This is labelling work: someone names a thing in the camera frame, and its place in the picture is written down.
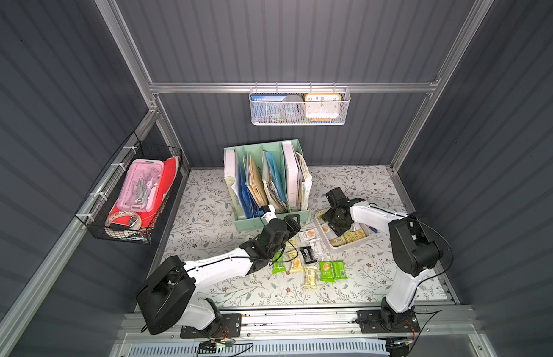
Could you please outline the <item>white plastic storage box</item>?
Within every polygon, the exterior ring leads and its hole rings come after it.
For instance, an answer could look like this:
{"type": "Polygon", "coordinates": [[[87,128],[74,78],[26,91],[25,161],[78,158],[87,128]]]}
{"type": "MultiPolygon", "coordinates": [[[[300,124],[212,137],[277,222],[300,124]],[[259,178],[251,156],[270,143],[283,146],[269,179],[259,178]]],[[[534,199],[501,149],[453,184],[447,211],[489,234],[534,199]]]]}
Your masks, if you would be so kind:
{"type": "Polygon", "coordinates": [[[374,231],[359,223],[354,223],[345,233],[338,236],[332,230],[331,224],[324,218],[326,211],[327,209],[317,211],[314,215],[314,222],[320,240],[330,253],[340,253],[356,248],[375,236],[374,231]]]}

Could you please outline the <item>green cookie packet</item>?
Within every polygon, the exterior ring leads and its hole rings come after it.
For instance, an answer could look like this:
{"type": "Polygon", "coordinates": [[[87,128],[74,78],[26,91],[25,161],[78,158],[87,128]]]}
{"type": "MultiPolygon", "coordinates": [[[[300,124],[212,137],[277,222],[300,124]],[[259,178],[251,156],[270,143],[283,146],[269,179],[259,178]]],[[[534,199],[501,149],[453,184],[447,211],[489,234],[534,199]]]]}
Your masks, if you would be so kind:
{"type": "Polygon", "coordinates": [[[332,261],[332,268],[334,271],[334,279],[337,280],[345,280],[348,278],[346,274],[346,268],[345,264],[342,260],[335,260],[332,261]]]}
{"type": "Polygon", "coordinates": [[[272,273],[274,275],[282,273],[282,272],[286,272],[287,269],[286,269],[286,266],[285,266],[285,258],[284,257],[276,258],[273,262],[272,267],[273,267],[272,273]]]}
{"type": "Polygon", "coordinates": [[[330,261],[319,262],[320,280],[322,282],[333,283],[335,281],[335,273],[333,263],[330,261]]]}

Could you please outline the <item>small yellow cookie packet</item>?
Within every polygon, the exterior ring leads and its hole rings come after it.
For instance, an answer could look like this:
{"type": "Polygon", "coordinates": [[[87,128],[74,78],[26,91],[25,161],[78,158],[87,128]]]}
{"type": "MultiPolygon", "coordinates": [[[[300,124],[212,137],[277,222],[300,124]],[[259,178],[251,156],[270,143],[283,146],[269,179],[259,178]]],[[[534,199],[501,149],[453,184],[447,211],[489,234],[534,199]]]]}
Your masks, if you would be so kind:
{"type": "Polygon", "coordinates": [[[297,239],[295,237],[289,239],[289,241],[286,242],[286,248],[287,250],[294,250],[295,248],[298,248],[297,239]]]}

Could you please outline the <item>clear cookie packet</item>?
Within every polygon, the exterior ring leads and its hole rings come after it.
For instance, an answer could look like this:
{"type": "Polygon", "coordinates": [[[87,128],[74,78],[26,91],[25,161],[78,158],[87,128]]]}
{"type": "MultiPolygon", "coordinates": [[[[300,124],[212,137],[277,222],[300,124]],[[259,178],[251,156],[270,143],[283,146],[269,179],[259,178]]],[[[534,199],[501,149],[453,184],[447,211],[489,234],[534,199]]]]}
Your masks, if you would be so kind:
{"type": "Polygon", "coordinates": [[[317,259],[322,258],[325,255],[325,249],[323,242],[319,237],[319,234],[315,230],[301,231],[299,233],[300,247],[310,246],[314,251],[314,255],[317,259]]]}

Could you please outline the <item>black cookie packet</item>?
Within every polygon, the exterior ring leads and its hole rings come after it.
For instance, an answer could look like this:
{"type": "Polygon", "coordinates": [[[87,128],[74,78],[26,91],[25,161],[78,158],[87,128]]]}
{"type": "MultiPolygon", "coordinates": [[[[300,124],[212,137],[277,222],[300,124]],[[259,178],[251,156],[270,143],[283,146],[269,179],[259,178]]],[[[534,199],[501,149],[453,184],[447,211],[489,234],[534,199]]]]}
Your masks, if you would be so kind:
{"type": "Polygon", "coordinates": [[[300,253],[303,256],[303,262],[305,265],[315,264],[317,262],[317,258],[314,255],[312,247],[302,246],[300,247],[300,253]]]}

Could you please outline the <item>pale yellow cookie packet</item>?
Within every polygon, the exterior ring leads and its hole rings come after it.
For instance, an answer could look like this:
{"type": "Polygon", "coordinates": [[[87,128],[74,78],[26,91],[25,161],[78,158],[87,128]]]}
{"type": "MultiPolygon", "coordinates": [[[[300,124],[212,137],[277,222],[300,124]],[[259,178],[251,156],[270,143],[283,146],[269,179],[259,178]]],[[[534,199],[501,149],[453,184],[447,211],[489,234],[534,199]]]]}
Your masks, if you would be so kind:
{"type": "Polygon", "coordinates": [[[315,266],[305,266],[304,273],[304,287],[317,289],[317,268],[315,266]]]}

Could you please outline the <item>mint green file organizer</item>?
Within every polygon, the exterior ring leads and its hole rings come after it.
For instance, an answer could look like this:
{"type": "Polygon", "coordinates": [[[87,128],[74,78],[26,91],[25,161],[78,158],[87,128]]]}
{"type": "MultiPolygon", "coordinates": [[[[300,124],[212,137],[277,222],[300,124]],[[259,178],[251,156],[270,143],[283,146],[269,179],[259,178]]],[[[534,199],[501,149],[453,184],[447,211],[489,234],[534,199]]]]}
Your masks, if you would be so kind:
{"type": "Polygon", "coordinates": [[[252,219],[245,217],[239,200],[239,164],[245,169],[247,188],[259,208],[263,205],[273,205],[277,217],[281,219],[288,214],[299,214],[302,225],[309,221],[308,201],[312,186],[311,174],[303,156],[300,142],[297,139],[285,141],[292,141],[300,168],[302,182],[299,191],[300,209],[298,211],[290,211],[288,207],[285,159],[282,151],[283,141],[224,148],[225,182],[233,204],[233,219],[237,231],[254,231],[264,225],[260,217],[252,219]]]}

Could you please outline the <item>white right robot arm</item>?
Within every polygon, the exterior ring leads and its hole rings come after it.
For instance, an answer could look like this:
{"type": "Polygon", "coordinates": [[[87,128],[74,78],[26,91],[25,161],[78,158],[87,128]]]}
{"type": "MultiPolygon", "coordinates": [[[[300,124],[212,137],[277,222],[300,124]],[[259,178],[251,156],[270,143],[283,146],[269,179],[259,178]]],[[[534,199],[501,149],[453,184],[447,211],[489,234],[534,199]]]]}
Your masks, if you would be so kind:
{"type": "Polygon", "coordinates": [[[325,194],[330,205],[322,218],[337,236],[358,223],[389,235],[392,257],[398,270],[387,295],[380,305],[380,321],[392,327],[415,317],[414,299],[417,289],[429,279],[437,263],[454,256],[450,243],[434,228],[412,214],[400,214],[367,202],[349,199],[336,187],[325,194]]]}

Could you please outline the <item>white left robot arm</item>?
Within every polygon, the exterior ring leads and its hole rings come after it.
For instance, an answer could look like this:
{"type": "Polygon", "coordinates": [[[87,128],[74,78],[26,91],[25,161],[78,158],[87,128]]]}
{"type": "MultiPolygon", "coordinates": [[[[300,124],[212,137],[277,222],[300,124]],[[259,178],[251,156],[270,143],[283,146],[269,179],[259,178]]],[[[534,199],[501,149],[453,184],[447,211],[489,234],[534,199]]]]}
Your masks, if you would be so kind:
{"type": "Polygon", "coordinates": [[[260,234],[225,254],[196,261],[182,261],[177,255],[165,259],[136,296],[145,321],[142,331],[157,335],[180,323],[207,336],[223,332],[218,307],[197,294],[226,280],[252,275],[279,259],[286,243],[300,232],[300,215],[266,218],[260,234]]]}

